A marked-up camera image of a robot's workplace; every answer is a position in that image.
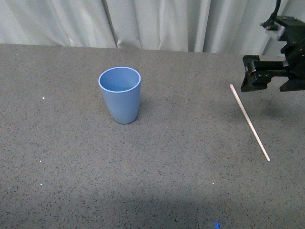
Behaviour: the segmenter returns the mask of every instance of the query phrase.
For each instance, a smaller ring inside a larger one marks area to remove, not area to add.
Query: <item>cup rim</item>
[[[108,90],[108,89],[104,88],[104,87],[101,85],[101,77],[102,77],[106,72],[111,71],[111,70],[116,69],[116,68],[127,68],[127,69],[130,69],[130,70],[133,70],[134,72],[136,72],[136,73],[138,74],[138,76],[139,76],[139,81],[138,81],[138,83],[137,83],[134,87],[132,87],[132,88],[130,88],[130,89],[128,89],[128,90],[119,91],[119,92],[118,92],[118,91],[111,91],[111,90]],[[140,74],[138,73],[138,71],[135,70],[135,69],[133,69],[133,68],[124,67],[124,66],[119,66],[119,67],[114,67],[114,68],[107,69],[107,70],[104,71],[104,72],[100,75],[100,77],[99,77],[99,86],[100,86],[102,89],[104,89],[105,91],[108,91],[108,92],[111,92],[111,93],[124,93],[124,92],[131,91],[132,89],[136,88],[136,87],[140,84],[140,82],[141,82],[141,76],[140,76]]]

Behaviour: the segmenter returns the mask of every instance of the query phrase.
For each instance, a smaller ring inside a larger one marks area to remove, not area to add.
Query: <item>robotic arm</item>
[[[267,88],[274,76],[288,77],[280,87],[281,92],[305,90],[305,23],[288,16],[277,16],[280,0],[270,18],[261,23],[271,37],[287,44],[281,49],[286,60],[283,62],[260,61],[257,55],[243,57],[246,70],[242,92]]]

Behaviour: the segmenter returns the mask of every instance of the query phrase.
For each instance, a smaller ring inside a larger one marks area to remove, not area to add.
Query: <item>blue light spot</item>
[[[215,229],[217,229],[217,228],[220,228],[220,223],[219,222],[215,223]]]

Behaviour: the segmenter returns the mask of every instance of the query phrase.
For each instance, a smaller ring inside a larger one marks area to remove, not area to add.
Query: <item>table surface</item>
[[[241,93],[238,55],[0,53],[0,228],[304,228],[305,93],[281,93],[285,78]],[[114,66],[142,76],[128,125],[111,118],[98,85]]]

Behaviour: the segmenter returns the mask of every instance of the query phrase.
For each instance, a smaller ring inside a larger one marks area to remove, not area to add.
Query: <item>curtain fold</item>
[[[276,0],[0,0],[0,43],[280,55]],[[279,15],[305,20],[304,0]]]

